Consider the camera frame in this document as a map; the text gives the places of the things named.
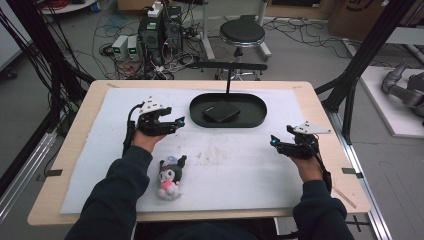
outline black stool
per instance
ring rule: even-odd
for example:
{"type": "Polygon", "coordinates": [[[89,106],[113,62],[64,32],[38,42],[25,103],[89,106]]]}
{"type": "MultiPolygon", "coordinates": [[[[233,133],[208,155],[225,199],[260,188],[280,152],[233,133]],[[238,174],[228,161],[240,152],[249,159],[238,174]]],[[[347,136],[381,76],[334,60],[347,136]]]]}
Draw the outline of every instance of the black stool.
{"type": "MultiPolygon", "coordinates": [[[[242,48],[259,46],[265,39],[265,30],[254,21],[254,16],[242,16],[240,19],[222,24],[219,29],[219,36],[222,41],[237,47],[234,57],[237,63],[241,63],[241,57],[243,56],[242,48]]],[[[221,77],[221,74],[225,71],[228,70],[218,69],[215,79],[226,79],[227,77],[221,77]]],[[[260,80],[255,71],[243,73],[240,69],[234,70],[231,80],[243,80],[242,77],[247,75],[252,75],[253,80],[260,80]]]]}

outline white sheet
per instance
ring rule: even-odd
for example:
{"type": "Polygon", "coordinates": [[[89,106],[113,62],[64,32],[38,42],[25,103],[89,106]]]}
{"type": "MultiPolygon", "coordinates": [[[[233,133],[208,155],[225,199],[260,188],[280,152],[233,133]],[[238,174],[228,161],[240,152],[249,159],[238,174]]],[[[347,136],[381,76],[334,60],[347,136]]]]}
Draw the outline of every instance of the white sheet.
{"type": "Polygon", "coordinates": [[[286,125],[296,126],[305,121],[294,92],[249,90],[266,103],[268,114],[260,126],[244,129],[211,129],[193,123],[189,105],[194,97],[203,93],[204,90],[110,89],[76,163],[61,213],[81,212],[94,185],[105,177],[110,164],[121,157],[130,109],[149,96],[163,107],[172,107],[172,113],[160,121],[185,116],[186,125],[156,145],[148,170],[150,185],[137,203],[138,212],[296,205],[302,193],[297,169],[269,143],[271,134],[282,141],[293,142],[286,125]],[[169,155],[177,158],[187,155],[180,183],[183,195],[171,202],[156,196],[159,161],[169,155]]]}

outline electronic equipment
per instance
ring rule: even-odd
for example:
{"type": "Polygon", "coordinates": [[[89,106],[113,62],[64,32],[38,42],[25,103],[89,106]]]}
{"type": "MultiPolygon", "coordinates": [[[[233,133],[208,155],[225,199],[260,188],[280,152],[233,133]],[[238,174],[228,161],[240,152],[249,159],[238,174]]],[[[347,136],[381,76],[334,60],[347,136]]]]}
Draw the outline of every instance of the electronic equipment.
{"type": "Polygon", "coordinates": [[[138,36],[146,62],[154,65],[163,65],[165,26],[162,19],[163,11],[158,17],[143,16],[138,28],[138,36]]]}
{"type": "Polygon", "coordinates": [[[160,122],[159,117],[166,116],[172,111],[171,107],[163,108],[162,104],[156,102],[151,96],[149,100],[134,106],[128,114],[127,120],[127,134],[124,140],[123,154],[131,146],[134,139],[135,128],[137,127],[143,134],[147,136],[161,136],[172,134],[178,128],[184,127],[185,117],[175,119],[174,122],[160,122]],[[138,117],[137,126],[135,121],[131,120],[131,115],[135,109],[140,108],[140,115],[138,117]]]}
{"type": "Polygon", "coordinates": [[[331,173],[327,171],[319,155],[318,138],[315,136],[318,133],[331,133],[331,130],[306,121],[297,127],[287,125],[287,132],[294,135],[294,144],[281,142],[280,139],[271,135],[271,146],[275,147],[279,154],[284,154],[287,157],[303,159],[305,161],[311,161],[311,158],[315,157],[321,167],[322,179],[327,186],[327,190],[331,192],[331,173]]]}
{"type": "Polygon", "coordinates": [[[112,51],[116,61],[125,61],[128,58],[128,36],[121,35],[112,44],[112,51]]]}
{"type": "Polygon", "coordinates": [[[163,9],[163,4],[160,1],[155,2],[153,4],[152,8],[153,8],[153,10],[150,10],[150,11],[147,12],[147,16],[149,16],[149,17],[159,17],[160,13],[162,12],[162,9],[163,9]]]}
{"type": "Polygon", "coordinates": [[[128,54],[130,61],[140,61],[140,44],[137,36],[128,37],[128,54]]]}
{"type": "Polygon", "coordinates": [[[183,51],[181,34],[181,6],[169,6],[163,13],[165,22],[166,43],[172,53],[183,51]]]}

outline plush toy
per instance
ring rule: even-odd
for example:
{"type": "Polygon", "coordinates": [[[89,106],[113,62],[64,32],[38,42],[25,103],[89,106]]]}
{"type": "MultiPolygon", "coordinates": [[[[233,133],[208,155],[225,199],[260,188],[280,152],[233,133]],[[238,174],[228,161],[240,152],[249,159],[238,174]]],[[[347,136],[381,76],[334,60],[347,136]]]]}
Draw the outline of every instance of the plush toy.
{"type": "Polygon", "coordinates": [[[181,195],[179,183],[183,175],[182,169],[186,159],[186,155],[183,155],[178,160],[173,156],[169,156],[166,161],[161,160],[159,162],[160,189],[158,190],[158,196],[160,199],[172,201],[181,195]]]}

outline black metal frame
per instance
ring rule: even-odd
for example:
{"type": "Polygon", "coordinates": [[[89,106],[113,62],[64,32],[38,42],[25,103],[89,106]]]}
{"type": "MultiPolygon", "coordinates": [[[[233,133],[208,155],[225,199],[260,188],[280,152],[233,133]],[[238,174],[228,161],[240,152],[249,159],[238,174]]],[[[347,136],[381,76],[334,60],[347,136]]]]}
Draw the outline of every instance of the black metal frame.
{"type": "Polygon", "coordinates": [[[346,70],[338,78],[315,89],[317,95],[333,89],[322,102],[323,107],[330,112],[338,112],[340,104],[346,98],[342,135],[349,145],[352,144],[350,128],[356,84],[414,3],[415,0],[390,0],[346,70]]]}

